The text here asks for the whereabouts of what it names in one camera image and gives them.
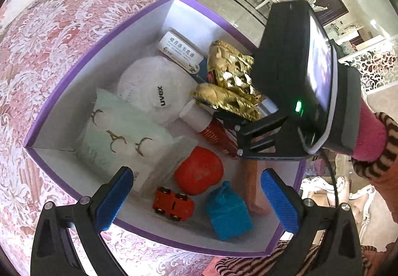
glove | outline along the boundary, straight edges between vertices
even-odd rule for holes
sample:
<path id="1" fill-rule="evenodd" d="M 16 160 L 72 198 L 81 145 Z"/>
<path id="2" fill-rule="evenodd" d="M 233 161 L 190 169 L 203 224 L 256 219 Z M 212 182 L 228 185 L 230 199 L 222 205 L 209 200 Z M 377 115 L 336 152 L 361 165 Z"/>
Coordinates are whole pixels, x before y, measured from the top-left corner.
<path id="1" fill-rule="evenodd" d="M 387 144 L 387 129 L 362 100 L 358 139 L 352 157 L 358 161 L 376 161 Z"/>

ceiling light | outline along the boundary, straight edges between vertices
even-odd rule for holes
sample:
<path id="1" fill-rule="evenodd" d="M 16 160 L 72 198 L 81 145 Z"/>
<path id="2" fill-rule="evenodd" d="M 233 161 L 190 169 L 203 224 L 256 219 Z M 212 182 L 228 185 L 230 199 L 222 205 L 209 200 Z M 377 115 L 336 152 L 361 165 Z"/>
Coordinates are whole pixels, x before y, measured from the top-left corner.
<path id="1" fill-rule="evenodd" d="M 376 27 L 376 20 L 371 20 L 371 26 L 375 29 L 377 29 Z"/>

toy car wheel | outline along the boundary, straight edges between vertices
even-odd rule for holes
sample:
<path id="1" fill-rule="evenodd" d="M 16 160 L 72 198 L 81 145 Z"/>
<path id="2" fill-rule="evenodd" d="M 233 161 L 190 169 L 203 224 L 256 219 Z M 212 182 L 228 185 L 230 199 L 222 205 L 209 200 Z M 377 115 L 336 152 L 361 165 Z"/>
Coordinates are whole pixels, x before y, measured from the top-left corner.
<path id="1" fill-rule="evenodd" d="M 166 211 L 165 211 L 165 210 L 162 210 L 162 209 L 159 209 L 159 208 L 157 208 L 157 209 L 155 209 L 155 213 L 157 213 L 157 214 L 164 214 L 164 213 L 166 213 Z"/>
<path id="2" fill-rule="evenodd" d="M 175 216 L 174 214 L 170 214 L 170 220 L 173 221 L 181 221 L 181 218 L 178 216 Z"/>
<path id="3" fill-rule="evenodd" d="M 187 201 L 188 200 L 188 195 L 186 194 L 181 194 L 181 193 L 177 193 L 176 194 L 176 198 L 183 200 L 183 201 Z"/>
<path id="4" fill-rule="evenodd" d="M 158 190 L 165 194 L 171 193 L 171 190 L 169 190 L 168 188 L 164 188 L 164 187 L 159 187 Z"/>

red toy car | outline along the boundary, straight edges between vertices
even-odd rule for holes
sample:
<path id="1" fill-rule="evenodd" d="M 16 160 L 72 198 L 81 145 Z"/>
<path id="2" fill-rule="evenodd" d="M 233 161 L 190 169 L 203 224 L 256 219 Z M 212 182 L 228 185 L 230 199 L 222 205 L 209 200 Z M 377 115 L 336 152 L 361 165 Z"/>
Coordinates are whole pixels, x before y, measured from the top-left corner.
<path id="1" fill-rule="evenodd" d="M 152 208 L 157 214 L 165 214 L 173 221 L 185 221 L 194 213 L 195 203 L 185 194 L 159 187 Z"/>

blue toy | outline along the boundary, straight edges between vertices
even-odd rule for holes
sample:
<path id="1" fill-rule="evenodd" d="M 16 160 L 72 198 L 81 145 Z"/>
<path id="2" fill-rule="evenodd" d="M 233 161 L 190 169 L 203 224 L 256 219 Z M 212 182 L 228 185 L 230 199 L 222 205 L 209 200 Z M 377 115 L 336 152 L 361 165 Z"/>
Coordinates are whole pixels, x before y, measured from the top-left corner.
<path id="1" fill-rule="evenodd" d="M 222 241 L 240 236 L 253 228 L 245 203 L 231 189 L 228 181 L 209 194 L 206 212 L 214 231 Z"/>

